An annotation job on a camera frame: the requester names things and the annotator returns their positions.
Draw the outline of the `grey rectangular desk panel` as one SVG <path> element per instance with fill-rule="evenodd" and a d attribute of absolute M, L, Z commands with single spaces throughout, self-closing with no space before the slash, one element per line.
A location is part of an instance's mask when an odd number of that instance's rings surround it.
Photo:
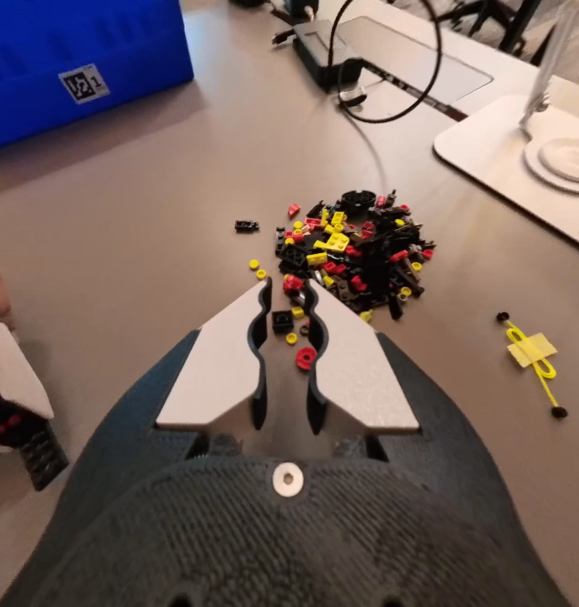
<path fill-rule="evenodd" d="M 372 18 L 360 16 L 338 28 L 355 54 L 388 74 L 387 80 L 417 98 L 429 83 L 436 50 Z M 443 55 L 435 84 L 424 104 L 458 119 L 457 102 L 493 81 L 486 72 Z"/>

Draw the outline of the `pile of lego pieces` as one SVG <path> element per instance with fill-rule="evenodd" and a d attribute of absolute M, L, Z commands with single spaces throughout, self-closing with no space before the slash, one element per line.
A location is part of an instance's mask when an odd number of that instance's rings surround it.
<path fill-rule="evenodd" d="M 422 296 L 422 266 L 435 253 L 410 205 L 397 201 L 397 190 L 366 189 L 323 200 L 300 217 L 288 208 L 288 226 L 275 228 L 275 256 L 283 291 L 294 315 L 305 308 L 306 283 L 318 284 L 342 305 L 369 321 L 373 310 L 387 307 L 398 321 L 412 299 Z"/>

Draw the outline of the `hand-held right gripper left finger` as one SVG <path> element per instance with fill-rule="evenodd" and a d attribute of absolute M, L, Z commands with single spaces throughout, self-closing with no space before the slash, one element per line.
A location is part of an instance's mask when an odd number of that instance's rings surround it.
<path fill-rule="evenodd" d="M 200 327 L 157 416 L 158 429 L 239 440 L 262 429 L 268 388 L 260 350 L 271 303 L 266 277 Z"/>

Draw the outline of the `white stand base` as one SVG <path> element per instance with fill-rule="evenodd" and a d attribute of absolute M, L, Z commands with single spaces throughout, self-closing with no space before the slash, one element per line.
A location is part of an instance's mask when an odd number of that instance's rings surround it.
<path fill-rule="evenodd" d="M 579 17 L 559 13 L 528 97 L 504 96 L 438 135 L 436 155 L 579 244 L 579 116 L 551 102 L 550 83 Z"/>

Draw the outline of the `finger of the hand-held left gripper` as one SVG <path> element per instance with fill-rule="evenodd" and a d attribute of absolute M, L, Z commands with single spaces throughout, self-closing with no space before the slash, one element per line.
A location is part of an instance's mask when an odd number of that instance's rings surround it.
<path fill-rule="evenodd" d="M 45 420 L 54 418 L 44 386 L 27 361 L 14 334 L 1 322 L 0 394 Z"/>

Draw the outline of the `large blue plastic bin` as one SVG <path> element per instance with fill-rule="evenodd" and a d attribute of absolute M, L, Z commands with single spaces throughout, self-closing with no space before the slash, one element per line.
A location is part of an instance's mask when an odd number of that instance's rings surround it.
<path fill-rule="evenodd" d="M 0 1 L 0 148 L 193 79 L 179 1 Z"/>

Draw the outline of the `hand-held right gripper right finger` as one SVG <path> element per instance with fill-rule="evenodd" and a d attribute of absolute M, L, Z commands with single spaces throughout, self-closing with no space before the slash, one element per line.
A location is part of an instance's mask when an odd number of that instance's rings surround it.
<path fill-rule="evenodd" d="M 305 300 L 316 350 L 306 402 L 312 433 L 330 453 L 346 440 L 419 435 L 378 332 L 318 282 L 308 282 Z"/>

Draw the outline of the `black chair legs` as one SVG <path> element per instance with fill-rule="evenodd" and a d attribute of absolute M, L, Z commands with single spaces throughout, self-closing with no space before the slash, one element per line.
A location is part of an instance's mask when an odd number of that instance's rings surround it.
<path fill-rule="evenodd" d="M 456 30 L 462 19 L 475 15 L 476 19 L 467 34 L 472 37 L 481 30 L 487 19 L 493 19 L 505 31 L 498 49 L 514 57 L 521 57 L 526 45 L 522 35 L 541 3 L 542 1 L 522 1 L 517 9 L 513 9 L 504 1 L 455 1 L 455 8 L 439 15 L 437 20 L 439 23 L 449 21 L 452 29 Z"/>

